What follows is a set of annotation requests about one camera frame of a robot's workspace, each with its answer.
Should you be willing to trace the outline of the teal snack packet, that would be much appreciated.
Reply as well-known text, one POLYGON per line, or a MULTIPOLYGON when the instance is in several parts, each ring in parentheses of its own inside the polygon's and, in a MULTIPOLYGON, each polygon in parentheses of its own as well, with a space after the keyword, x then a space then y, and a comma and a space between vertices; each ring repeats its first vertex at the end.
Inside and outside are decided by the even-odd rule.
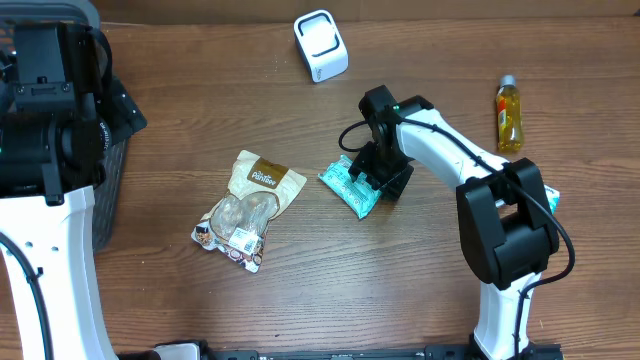
POLYGON ((340 197, 361 220, 373 210, 382 192, 374 190, 366 182, 364 174, 352 179, 349 169, 352 160, 342 154, 338 161, 331 163, 318 178, 340 197))

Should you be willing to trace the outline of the yellow oil bottle silver cap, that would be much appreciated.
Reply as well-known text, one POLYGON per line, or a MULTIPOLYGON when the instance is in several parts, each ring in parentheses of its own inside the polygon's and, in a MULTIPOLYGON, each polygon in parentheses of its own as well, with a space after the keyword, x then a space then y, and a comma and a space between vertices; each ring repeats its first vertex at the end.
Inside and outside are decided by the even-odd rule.
POLYGON ((521 96, 513 75, 504 75, 496 95, 498 143, 502 153, 516 153, 524 145, 521 96))

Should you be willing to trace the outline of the brown cookie bag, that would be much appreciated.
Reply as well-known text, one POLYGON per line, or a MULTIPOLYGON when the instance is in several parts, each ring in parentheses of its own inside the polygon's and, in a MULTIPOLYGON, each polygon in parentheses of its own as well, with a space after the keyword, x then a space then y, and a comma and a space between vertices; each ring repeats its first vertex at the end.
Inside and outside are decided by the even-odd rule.
POLYGON ((291 205, 306 182, 288 167, 243 150, 232 166, 226 193, 202 216, 191 239, 257 273, 269 224, 291 205))

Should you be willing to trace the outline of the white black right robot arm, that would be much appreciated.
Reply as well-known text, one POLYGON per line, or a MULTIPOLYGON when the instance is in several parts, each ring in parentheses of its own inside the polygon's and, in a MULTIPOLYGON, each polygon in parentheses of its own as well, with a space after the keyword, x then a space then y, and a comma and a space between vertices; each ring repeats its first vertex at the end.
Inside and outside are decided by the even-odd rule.
POLYGON ((428 345, 425 358, 562 358, 559 345, 536 344, 526 330, 534 285, 559 247, 536 165, 483 151, 421 96, 398 102, 381 85, 358 108, 372 139, 359 149, 350 176, 397 200, 412 164, 428 168, 455 192, 461 250, 480 281, 480 313, 468 343, 428 345))

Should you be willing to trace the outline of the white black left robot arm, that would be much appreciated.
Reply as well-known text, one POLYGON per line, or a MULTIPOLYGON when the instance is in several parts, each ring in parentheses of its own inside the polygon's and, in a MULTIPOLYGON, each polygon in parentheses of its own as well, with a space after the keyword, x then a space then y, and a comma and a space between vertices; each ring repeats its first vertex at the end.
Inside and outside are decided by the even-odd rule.
POLYGON ((4 57, 1 252, 27 359, 112 359, 92 241, 103 157, 147 122, 104 33, 23 23, 4 57))

